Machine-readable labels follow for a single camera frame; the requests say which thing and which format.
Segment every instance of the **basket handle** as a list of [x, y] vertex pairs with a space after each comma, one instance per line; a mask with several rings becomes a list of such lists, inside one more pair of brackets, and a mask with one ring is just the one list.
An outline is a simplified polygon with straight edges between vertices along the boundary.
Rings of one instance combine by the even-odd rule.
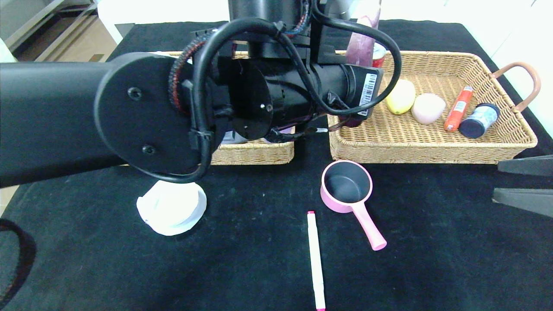
[[527, 63], [524, 63], [522, 61], [516, 61], [514, 63], [510, 63], [509, 65], [499, 69], [498, 71], [490, 74], [491, 77], [493, 78], [498, 78], [500, 76], [502, 76], [507, 70], [513, 68], [513, 67], [522, 67], [524, 68], [528, 74], [532, 77], [532, 80], [534, 82], [534, 89], [532, 90], [532, 93], [530, 93], [530, 95], [528, 95], [528, 97], [523, 100], [522, 102], [520, 102], [515, 108], [517, 108], [518, 111], [522, 111], [524, 109], [526, 109], [526, 107], [528, 106], [528, 104], [534, 100], [534, 98], [536, 98], [536, 96], [538, 95], [538, 93], [540, 92], [540, 89], [541, 89], [541, 79], [540, 79], [540, 76], [538, 75], [538, 73], [536, 72], [536, 70], [534, 69], [534, 67], [530, 66], [529, 64]]

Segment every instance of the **white marker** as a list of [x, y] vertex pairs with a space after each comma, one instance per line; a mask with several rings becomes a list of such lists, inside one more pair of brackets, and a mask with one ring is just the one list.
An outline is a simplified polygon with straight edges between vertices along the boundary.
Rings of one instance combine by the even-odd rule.
[[315, 308], [325, 311], [325, 286], [322, 281], [321, 251], [319, 250], [319, 233], [315, 222], [315, 212], [307, 212], [307, 234], [309, 235], [309, 254], [311, 257], [311, 276], [315, 292]]

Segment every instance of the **wicker basket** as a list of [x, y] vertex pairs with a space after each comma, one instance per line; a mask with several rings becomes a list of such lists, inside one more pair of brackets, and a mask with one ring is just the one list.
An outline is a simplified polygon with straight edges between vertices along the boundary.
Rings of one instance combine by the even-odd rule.
[[[181, 52], [166, 52], [179, 56]], [[247, 58], [248, 53], [236, 52], [236, 58]], [[222, 144], [211, 156], [211, 165], [273, 165], [286, 164], [294, 157], [294, 142], [271, 144], [257, 139], [244, 144]]]
[[[404, 51], [402, 79], [411, 81], [417, 94], [432, 92], [442, 97], [447, 107], [434, 123], [422, 125], [410, 112], [394, 115], [384, 102], [376, 105], [372, 115], [356, 128], [341, 128], [330, 133], [330, 151], [334, 159], [360, 163], [497, 163], [512, 159], [526, 148], [535, 147], [536, 135], [522, 117], [523, 110], [539, 92], [539, 78], [524, 63], [513, 63], [492, 74], [476, 55], [468, 53]], [[519, 104], [513, 104], [497, 77], [513, 66], [523, 66], [534, 78], [534, 92]], [[393, 72], [393, 60], [386, 55], [381, 92]], [[459, 91], [474, 87], [465, 116], [481, 102], [496, 104], [501, 114], [495, 124], [480, 138], [471, 139], [456, 131], [444, 131], [443, 124]], [[328, 123], [338, 122], [335, 116]]]

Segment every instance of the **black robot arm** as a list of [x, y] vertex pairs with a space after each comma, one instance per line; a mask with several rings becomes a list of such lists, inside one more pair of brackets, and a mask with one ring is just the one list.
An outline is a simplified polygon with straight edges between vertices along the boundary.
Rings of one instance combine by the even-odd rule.
[[[399, 78], [399, 48], [376, 29], [327, 16], [332, 2], [321, 11], [316, 0], [230, 1], [232, 20], [177, 60], [129, 53], [109, 63], [1, 64], [0, 186], [123, 163], [188, 183], [206, 173], [231, 128], [247, 139], [286, 141], [314, 131], [280, 130], [327, 113], [366, 118]], [[381, 69], [314, 61], [322, 60], [321, 42], [310, 28], [323, 27], [368, 35], [390, 50], [394, 72], [382, 94], [362, 94], [369, 80], [378, 90]], [[237, 40], [248, 43], [249, 59], [220, 53]]]

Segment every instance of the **black table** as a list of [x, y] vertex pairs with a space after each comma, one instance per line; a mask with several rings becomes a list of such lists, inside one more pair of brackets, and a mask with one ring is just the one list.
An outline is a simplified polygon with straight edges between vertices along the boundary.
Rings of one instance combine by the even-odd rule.
[[[179, 50], [195, 23], [136, 25], [114, 55]], [[404, 50], [466, 51], [497, 67], [459, 24], [385, 20]], [[345, 48], [347, 34], [329, 39]], [[500, 79], [513, 101], [520, 97]], [[539, 139], [520, 157], [553, 153]], [[329, 310], [552, 310], [553, 219], [491, 202], [494, 187], [550, 188], [551, 178], [495, 165], [366, 164], [367, 208], [388, 240], [371, 250], [353, 215], [319, 197], [332, 161], [325, 134], [296, 143], [287, 165], [212, 167], [200, 222], [166, 237], [135, 201], [155, 180], [114, 167], [22, 185], [4, 217], [38, 244], [7, 310], [313, 310], [306, 211], [316, 210]], [[15, 239], [0, 239], [0, 284]]]

